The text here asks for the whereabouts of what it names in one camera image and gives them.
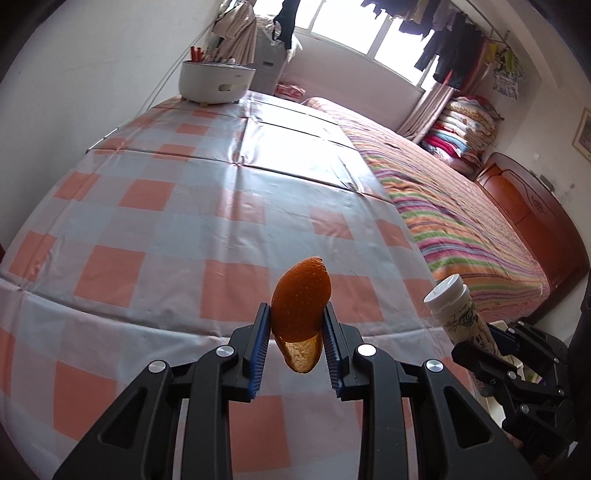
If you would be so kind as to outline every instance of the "wooden bed frame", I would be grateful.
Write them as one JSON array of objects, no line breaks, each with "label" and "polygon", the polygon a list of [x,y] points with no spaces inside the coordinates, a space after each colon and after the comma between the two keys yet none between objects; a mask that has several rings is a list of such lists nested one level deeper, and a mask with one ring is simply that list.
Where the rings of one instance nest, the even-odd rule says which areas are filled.
[{"label": "wooden bed frame", "polygon": [[589,273],[583,240],[556,197],[509,157],[492,154],[476,183],[514,227],[548,278],[550,296],[527,319],[535,323]]}]

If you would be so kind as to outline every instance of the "colorful blanket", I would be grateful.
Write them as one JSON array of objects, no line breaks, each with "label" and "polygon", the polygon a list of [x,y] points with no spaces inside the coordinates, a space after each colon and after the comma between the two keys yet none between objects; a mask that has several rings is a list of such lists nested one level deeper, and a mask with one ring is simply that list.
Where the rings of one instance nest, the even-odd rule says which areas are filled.
[{"label": "colorful blanket", "polygon": [[528,316],[548,297],[540,265],[477,184],[361,115],[324,99],[306,104],[328,113],[353,142],[435,280],[462,275],[487,322]]}]

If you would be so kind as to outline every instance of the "white container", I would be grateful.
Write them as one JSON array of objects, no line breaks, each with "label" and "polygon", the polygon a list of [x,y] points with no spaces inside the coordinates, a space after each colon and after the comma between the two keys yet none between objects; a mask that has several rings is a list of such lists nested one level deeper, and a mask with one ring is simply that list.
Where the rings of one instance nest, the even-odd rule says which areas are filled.
[{"label": "white container", "polygon": [[236,102],[250,88],[255,71],[242,65],[184,61],[178,91],[197,103]]},{"label": "white container", "polygon": [[[501,357],[491,331],[478,313],[470,290],[460,275],[447,277],[432,289],[424,302],[454,345],[468,341]],[[471,376],[481,395],[492,395],[494,389],[490,385],[478,381],[473,374]]]}]

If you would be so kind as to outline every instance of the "white appliance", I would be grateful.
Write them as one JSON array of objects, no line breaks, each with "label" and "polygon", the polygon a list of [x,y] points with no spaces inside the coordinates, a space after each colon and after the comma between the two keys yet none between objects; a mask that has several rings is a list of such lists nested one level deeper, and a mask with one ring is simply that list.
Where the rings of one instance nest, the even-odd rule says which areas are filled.
[{"label": "white appliance", "polygon": [[248,66],[256,70],[249,90],[274,95],[277,83],[287,64],[287,53],[282,41],[271,44],[260,28],[256,32],[255,61]]},{"label": "white appliance", "polygon": [[178,91],[197,103],[230,103],[249,89],[256,70],[242,65],[184,61]]}]

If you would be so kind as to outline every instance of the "checkered tablecloth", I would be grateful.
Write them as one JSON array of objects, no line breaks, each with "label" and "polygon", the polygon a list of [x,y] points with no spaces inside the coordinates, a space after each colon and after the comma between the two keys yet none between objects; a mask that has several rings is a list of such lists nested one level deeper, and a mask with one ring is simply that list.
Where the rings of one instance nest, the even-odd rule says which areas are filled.
[{"label": "checkered tablecloth", "polygon": [[[251,323],[318,255],[340,321],[397,359],[449,355],[433,279],[394,205],[326,114],[250,93],[168,100],[94,146],[38,205],[0,268],[0,420],[41,478],[152,360],[191,362]],[[358,404],[326,362],[232,404],[236,480],[353,479]]]}]

